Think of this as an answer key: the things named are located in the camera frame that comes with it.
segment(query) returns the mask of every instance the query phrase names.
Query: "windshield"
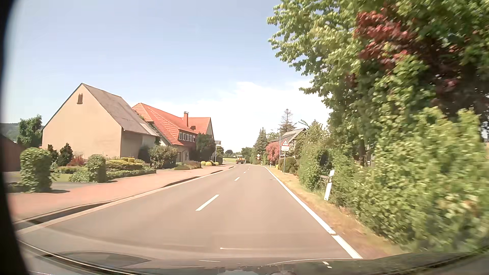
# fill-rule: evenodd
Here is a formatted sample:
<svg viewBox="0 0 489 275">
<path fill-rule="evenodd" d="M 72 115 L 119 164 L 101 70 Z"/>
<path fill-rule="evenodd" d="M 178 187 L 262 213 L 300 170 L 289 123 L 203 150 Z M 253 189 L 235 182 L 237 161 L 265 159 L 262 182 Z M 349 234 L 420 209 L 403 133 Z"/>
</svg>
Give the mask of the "windshield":
<svg viewBox="0 0 489 275">
<path fill-rule="evenodd" d="M 30 270 L 485 249 L 488 3 L 17 1 L 0 129 Z"/>
</svg>

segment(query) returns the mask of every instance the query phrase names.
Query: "car hood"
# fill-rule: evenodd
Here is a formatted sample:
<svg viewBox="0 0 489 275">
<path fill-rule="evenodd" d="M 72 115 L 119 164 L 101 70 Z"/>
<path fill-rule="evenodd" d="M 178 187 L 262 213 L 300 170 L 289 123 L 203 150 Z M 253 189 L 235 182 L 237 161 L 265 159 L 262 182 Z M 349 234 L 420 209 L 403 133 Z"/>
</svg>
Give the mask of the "car hood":
<svg viewBox="0 0 489 275">
<path fill-rule="evenodd" d="M 110 252 L 64 252 L 43 254 L 38 259 L 57 266 L 58 273 L 43 265 L 35 273 L 59 274 L 59 268 L 75 274 L 149 274 L 149 275 L 369 275 L 403 274 L 406 271 L 455 271 L 453 265 L 477 258 L 487 263 L 487 257 L 475 253 L 407 253 L 374 260 L 356 259 L 283 259 L 283 258 L 225 258 L 161 260 Z M 479 267 L 480 274 L 487 264 Z"/>
</svg>

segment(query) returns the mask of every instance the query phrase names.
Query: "gray roof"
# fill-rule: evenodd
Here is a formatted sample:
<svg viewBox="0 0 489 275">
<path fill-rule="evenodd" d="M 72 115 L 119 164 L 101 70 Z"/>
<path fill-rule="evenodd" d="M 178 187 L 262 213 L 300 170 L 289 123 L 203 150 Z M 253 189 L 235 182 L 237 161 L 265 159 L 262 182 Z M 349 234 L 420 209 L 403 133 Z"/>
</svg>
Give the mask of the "gray roof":
<svg viewBox="0 0 489 275">
<path fill-rule="evenodd" d="M 281 137 L 280 137 L 280 140 L 284 140 L 284 139 L 287 139 L 287 142 L 291 142 L 294 138 L 297 137 L 297 135 L 302 132 L 303 130 L 305 130 L 305 128 L 300 128 L 300 129 L 296 129 L 294 131 L 290 131 L 290 132 L 286 132 L 284 133 Z M 272 139 L 270 140 L 270 142 L 275 142 L 275 141 L 279 141 L 278 138 L 276 139 Z"/>
<path fill-rule="evenodd" d="M 122 97 L 85 83 L 82 83 L 82 85 L 87 88 L 100 105 L 119 123 L 122 129 L 140 134 L 159 136 L 134 112 Z"/>
</svg>

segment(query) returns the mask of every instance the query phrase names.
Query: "chimney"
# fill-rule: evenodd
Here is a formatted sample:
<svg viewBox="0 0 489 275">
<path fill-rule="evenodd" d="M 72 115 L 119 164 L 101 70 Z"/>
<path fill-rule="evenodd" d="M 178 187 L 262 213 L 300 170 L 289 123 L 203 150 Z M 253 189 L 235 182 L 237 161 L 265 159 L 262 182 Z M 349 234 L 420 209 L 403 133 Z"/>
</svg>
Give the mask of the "chimney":
<svg viewBox="0 0 489 275">
<path fill-rule="evenodd" d="M 183 112 L 183 121 L 187 123 L 187 127 L 188 127 L 188 112 Z"/>
</svg>

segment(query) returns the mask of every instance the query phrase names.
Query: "white cloud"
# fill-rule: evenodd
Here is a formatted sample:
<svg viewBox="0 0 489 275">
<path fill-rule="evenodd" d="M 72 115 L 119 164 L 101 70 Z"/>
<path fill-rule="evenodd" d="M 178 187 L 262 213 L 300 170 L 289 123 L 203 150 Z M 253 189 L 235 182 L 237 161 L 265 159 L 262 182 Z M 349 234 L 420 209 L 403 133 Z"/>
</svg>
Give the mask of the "white cloud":
<svg viewBox="0 0 489 275">
<path fill-rule="evenodd" d="M 301 119 L 311 123 L 314 119 L 326 125 L 329 110 L 315 94 L 304 94 L 300 87 L 308 81 L 289 83 L 290 89 L 278 90 L 250 82 L 239 82 L 232 92 L 220 93 L 219 98 L 206 98 L 186 102 L 155 100 L 144 102 L 177 116 L 189 112 L 189 116 L 210 116 L 216 140 L 222 141 L 225 150 L 240 151 L 253 146 L 259 130 L 276 132 L 286 108 L 292 111 L 293 121 Z"/>
</svg>

